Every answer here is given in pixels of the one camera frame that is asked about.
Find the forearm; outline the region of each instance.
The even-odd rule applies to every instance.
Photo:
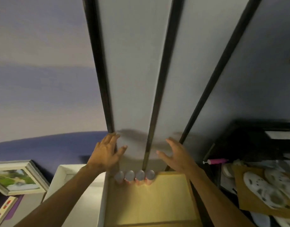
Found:
[[[15,227],[61,227],[81,195],[99,173],[99,169],[88,165],[82,167],[71,180]]]
[[[253,223],[195,166],[189,178],[200,195],[215,227],[249,227]]]

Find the hand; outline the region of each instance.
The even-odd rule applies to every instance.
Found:
[[[127,149],[127,146],[123,146],[114,153],[114,148],[119,137],[120,135],[117,135],[117,133],[107,134],[101,142],[96,144],[87,165],[98,169],[101,173],[115,165]]]
[[[164,152],[158,151],[157,154],[160,159],[166,162],[172,169],[184,174],[189,174],[196,167],[197,164],[192,157],[187,153],[181,143],[174,140],[173,138],[166,139],[166,142],[171,146],[173,155],[168,157]]]

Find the dark wooden trim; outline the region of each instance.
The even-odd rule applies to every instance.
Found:
[[[242,35],[244,34],[247,26],[249,25],[249,22],[251,21],[254,13],[256,12],[259,4],[261,3],[261,0],[249,0],[242,15],[239,19],[239,22],[237,26],[235,27],[231,38],[229,39],[227,46],[225,50],[223,51],[222,56],[220,57],[220,60],[218,64],[216,65],[214,72],[212,73],[208,84],[206,85],[205,90],[203,91],[203,94],[201,95],[201,98],[196,105],[196,108],[194,109],[184,131],[180,138],[180,143],[183,144],[187,135],[189,134],[194,122],[198,118],[202,108],[204,107],[204,104],[206,103],[210,93],[212,92],[214,86],[216,85],[219,77],[221,76],[225,66],[227,65],[228,61],[230,60],[230,57],[232,56],[232,53],[234,52],[236,46],[238,45]]]
[[[142,169],[146,170],[149,153],[151,149],[152,140],[154,138],[154,131],[158,120],[159,110],[162,102],[164,87],[167,79],[167,74],[171,62],[174,43],[177,37],[177,31],[180,23],[181,13],[185,0],[172,0],[170,16],[167,26],[167,32],[165,37],[164,49],[162,54],[162,60],[160,65],[160,72],[158,78],[158,84],[156,89],[156,95],[154,98],[154,106],[151,114],[151,121],[149,126],[149,132],[147,137],[145,155],[143,160]]]
[[[100,23],[100,14],[98,10],[97,0],[83,0],[88,32],[92,53],[94,55],[94,63],[96,66],[97,77],[100,87],[103,110],[109,133],[114,132],[113,116],[110,103],[109,85],[106,73],[106,63],[104,55],[104,46],[102,38],[102,29]]]

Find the person's right hand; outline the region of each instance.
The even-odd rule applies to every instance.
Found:
[[[174,140],[173,138],[166,139],[166,142],[171,146],[173,155],[168,157],[164,152],[158,151],[157,154],[168,166],[175,171],[189,174],[196,168],[196,163],[192,157],[188,154],[186,149],[181,143]]]

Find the white label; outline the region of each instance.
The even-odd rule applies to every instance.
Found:
[[[271,139],[290,139],[290,131],[265,131]]]

